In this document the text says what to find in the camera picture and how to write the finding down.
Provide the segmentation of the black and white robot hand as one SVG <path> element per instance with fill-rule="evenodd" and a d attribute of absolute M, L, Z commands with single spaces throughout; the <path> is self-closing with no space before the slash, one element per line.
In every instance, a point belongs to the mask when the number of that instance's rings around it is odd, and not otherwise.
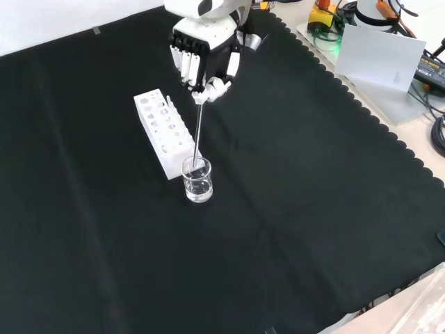
<path fill-rule="evenodd" d="M 256 51 L 262 39 L 236 21 L 238 13 L 218 19 L 181 19 L 169 35 L 181 84 L 197 105 L 214 102 L 231 87 L 241 52 Z"/>

